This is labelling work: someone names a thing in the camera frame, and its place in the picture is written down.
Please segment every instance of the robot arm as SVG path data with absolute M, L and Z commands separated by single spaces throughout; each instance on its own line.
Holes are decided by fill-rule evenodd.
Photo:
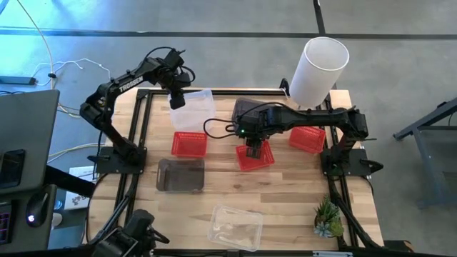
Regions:
M 170 107 L 177 109 L 184 106 L 183 87 L 191 85 L 188 73 L 177 73 L 183 68 L 184 60 L 180 57 L 183 51 L 170 50 L 165 59 L 146 57 L 134 70 L 110 82 L 100 85 L 96 92 L 82 103 L 79 114 L 96 129 L 102 131 L 113 142 L 114 150 L 123 161 L 137 164 L 141 159 L 138 147 L 130 142 L 111 125 L 116 98 L 139 84 L 148 81 L 155 85 L 159 83 L 162 89 L 171 95 Z
M 296 126 L 336 126 L 343 132 L 338 145 L 332 147 L 332 162 L 345 165 L 348 163 L 349 151 L 357 141 L 368 136 L 365 115 L 354 108 L 338 108 L 330 111 L 295 111 L 284 104 L 263 108 L 247 115 L 248 111 L 239 114 L 235 122 L 235 134 L 246 138 L 249 157 L 259 158 L 262 141 L 275 133 L 283 133 Z

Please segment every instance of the white plastic bin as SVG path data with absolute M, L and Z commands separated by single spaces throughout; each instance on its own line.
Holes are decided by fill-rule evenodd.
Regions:
M 170 119 L 176 131 L 203 131 L 205 120 L 214 118 L 216 107 L 210 89 L 184 94 L 186 105 L 176 110 L 170 109 Z

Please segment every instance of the computer mouse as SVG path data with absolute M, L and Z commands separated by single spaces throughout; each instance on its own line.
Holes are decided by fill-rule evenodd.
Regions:
M 45 191 L 45 188 L 31 196 L 26 207 L 26 222 L 30 227 L 38 228 L 44 223 L 48 204 L 49 193 Z

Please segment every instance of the white cable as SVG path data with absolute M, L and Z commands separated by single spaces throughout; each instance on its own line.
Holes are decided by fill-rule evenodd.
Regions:
M 89 147 L 98 147 L 99 144 L 98 143 L 86 143 L 84 145 L 80 145 L 80 146 L 75 146 L 73 148 L 68 148 L 68 149 L 65 149 L 65 150 L 62 150 L 62 151 L 58 151 L 57 153 L 53 153 L 53 154 L 49 154 L 48 158 L 49 157 L 52 157 L 52 156 L 55 156 L 54 158 L 52 158 L 51 160 L 48 160 L 48 163 L 51 163 L 52 161 L 55 161 L 57 158 L 63 156 L 65 153 L 69 153 L 71 151 L 75 151 L 75 150 L 79 150 L 79 149 L 83 149 L 83 148 L 89 148 Z
M 81 66 L 78 64 L 78 62 L 80 62 L 80 61 L 88 61 L 88 62 L 90 62 L 90 63 L 96 64 L 98 67 L 104 69 L 105 71 L 108 71 L 108 79 L 111 78 L 111 71 L 110 71 L 109 69 L 103 67 L 103 65 L 101 65 L 101 64 L 99 64 L 99 63 L 97 63 L 97 62 L 95 62 L 95 61 L 92 61 L 91 59 L 88 59 L 88 58 L 82 58 L 82 59 L 79 59 L 79 60 L 76 60 L 76 61 L 57 61 L 57 62 L 55 62 L 52 66 L 54 66 L 54 65 L 56 65 L 56 64 L 62 64 L 62 65 L 60 65 L 59 68 L 57 68 L 57 69 L 55 70 L 55 72 L 57 72 L 59 69 L 62 69 L 66 64 L 76 64 L 76 65 L 78 66 L 78 68 L 84 69 L 83 67 L 81 67 Z M 51 64 L 47 64 L 47 63 L 40 63 L 40 64 L 38 64 L 38 65 L 35 67 L 34 72 L 33 72 L 33 74 L 32 74 L 31 76 L 32 76 L 32 77 L 35 76 L 35 74 L 41 69 L 41 68 L 39 68 L 39 67 L 40 67 L 40 66 L 43 66 L 43 65 L 51 65 Z M 38 85 L 38 86 L 45 86 L 45 85 L 47 85 L 50 81 L 51 81 L 51 79 L 49 79 L 46 83 L 43 83 L 43 84 L 38 84 L 38 83 L 37 83 L 36 85 Z M 59 108 L 60 108 L 64 113 L 70 115 L 70 117 L 73 117 L 73 118 L 79 118 L 79 117 L 80 117 L 80 115 L 71 114 L 69 111 L 67 111 L 67 110 L 63 107 L 63 105 L 62 105 L 61 103 L 59 103 Z
M 54 64 L 55 64 L 55 63 L 54 63 L 53 60 L 52 60 L 52 54 L 51 54 L 51 50 L 49 49 L 48 42 L 47 42 L 46 39 L 44 38 L 44 35 L 43 35 L 43 33 L 41 32 L 40 28 L 36 25 L 35 21 L 32 19 L 32 17 L 31 17 L 30 14 L 28 13 L 28 11 L 25 9 L 25 7 L 22 5 L 22 3 L 21 3 L 19 0 L 17 0 L 17 2 L 18 2 L 18 4 L 21 6 L 21 8 L 24 10 L 24 12 L 27 14 L 27 16 L 29 17 L 30 21 L 34 24 L 35 29 L 39 32 L 41 38 L 43 39 L 44 44 L 46 44 L 46 49 L 48 49 L 48 54 L 49 54 L 49 60 L 51 60 L 51 61 L 49 62 L 48 65 L 50 65 L 50 67 L 51 67 L 51 73 L 52 73 L 52 74 L 55 74 L 55 73 L 54 73 Z M 84 59 L 81 59 L 81 60 L 78 60 L 78 61 L 90 61 L 91 63 L 98 64 L 98 63 L 96 63 L 95 61 L 91 61 L 91 60 L 85 59 L 85 58 L 84 58 Z M 61 61 L 60 61 L 60 62 L 57 62 L 57 63 L 62 63 L 62 66 L 60 66 L 56 71 L 58 71 L 59 69 L 61 69 L 61 68 L 62 68 L 65 64 L 67 64 L 67 63 L 75 63 L 80 69 L 82 69 L 82 67 L 79 66 L 79 65 L 76 63 L 76 62 L 78 62 L 78 61 L 67 61 L 67 62 L 61 62 Z M 104 70 L 107 70 L 107 71 L 108 71 L 108 77 L 110 77 L 110 73 L 111 73 L 111 72 L 110 72 L 107 68 L 103 67 L 101 64 L 98 64 L 98 65 L 100 66 L 100 68 L 102 68 L 102 69 L 104 69 Z M 47 85 L 49 82 L 51 82 L 51 89 L 54 89 L 54 88 L 55 88 L 54 78 L 49 78 L 49 80 L 48 80 L 45 84 L 37 84 L 37 85 L 38 85 L 38 86 L 45 86 L 45 85 Z M 71 113 L 70 113 L 69 111 L 67 111 L 60 103 L 58 103 L 58 106 L 59 106 L 59 108 L 60 108 L 64 113 L 68 114 L 70 117 L 72 117 L 72 118 L 81 118 L 80 115 L 71 114 Z
M 32 17 L 28 13 L 28 11 L 25 9 L 25 7 L 22 5 L 22 3 L 19 0 L 17 0 L 17 3 L 21 6 L 21 8 L 27 14 L 27 16 L 29 17 L 30 21 L 34 24 L 34 26 L 35 26 L 36 30 L 38 31 L 38 33 L 40 33 L 40 36 L 43 39 L 44 44 L 46 45 L 46 49 L 48 49 L 49 59 L 51 60 L 51 63 L 53 63 L 52 54 L 51 54 L 51 50 L 49 49 L 48 41 L 46 41 L 46 39 L 44 38 L 43 33 L 41 32 L 40 28 L 36 25 L 35 21 L 32 19 Z M 51 66 L 51 73 L 52 74 L 54 73 L 53 66 Z M 54 89 L 54 79 L 50 78 L 50 81 L 51 81 L 51 89 Z
M 95 62 L 95 61 L 92 61 L 92 60 L 90 60 L 90 59 L 87 59 L 87 58 L 82 58 L 82 59 L 79 59 L 79 60 L 77 60 L 77 61 L 56 61 L 56 62 L 54 63 L 54 65 L 56 65 L 56 64 L 62 64 L 62 65 L 61 65 L 59 68 L 57 68 L 57 69 L 55 70 L 55 72 L 57 72 L 59 69 L 62 69 L 66 64 L 76 64 L 76 65 L 78 66 L 78 68 L 84 69 L 83 67 L 81 67 L 81 66 L 78 64 L 78 62 L 80 62 L 80 61 L 88 61 L 88 62 L 91 62 L 91 63 L 93 63 L 93 64 L 96 64 L 98 67 L 104 69 L 105 71 L 108 71 L 108 79 L 111 78 L 111 71 L 110 71 L 109 69 L 107 69 L 107 68 L 103 67 L 103 65 L 101 65 L 101 64 L 99 64 L 99 63 L 97 63 L 97 62 Z M 38 67 L 40 67 L 40 66 L 42 66 L 42 65 L 50 65 L 50 64 L 47 64 L 47 63 L 40 63 L 40 64 L 38 64 L 38 65 L 35 67 L 33 74 L 31 75 L 32 77 L 35 76 L 35 74 L 41 69 L 41 68 L 38 69 Z M 51 79 L 49 79 L 46 83 L 42 83 L 42 84 L 38 84 L 38 83 L 37 83 L 36 85 L 37 85 L 37 86 L 45 86 L 45 85 L 47 85 L 50 81 L 51 81 Z

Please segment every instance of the black bracket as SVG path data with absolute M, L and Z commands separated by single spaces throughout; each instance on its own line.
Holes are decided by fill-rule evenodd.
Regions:
M 383 165 L 376 161 L 369 161 L 365 149 L 352 149 L 349 151 L 349 167 L 338 168 L 330 162 L 331 150 L 324 149 L 321 153 L 321 165 L 324 175 L 327 176 L 370 176 L 379 171 Z
M 287 96 L 291 96 L 290 93 L 288 92 L 288 81 L 286 78 L 283 78 L 281 80 L 281 83 L 279 84 L 279 88 L 284 90 L 284 93 L 286 93 Z
M 146 153 L 148 149 L 139 148 L 140 161 L 136 165 L 125 163 L 117 154 L 113 147 L 103 147 L 100 149 L 98 159 L 94 156 L 89 156 L 88 159 L 97 162 L 96 172 L 100 174 L 141 174 L 144 171 L 146 164 Z

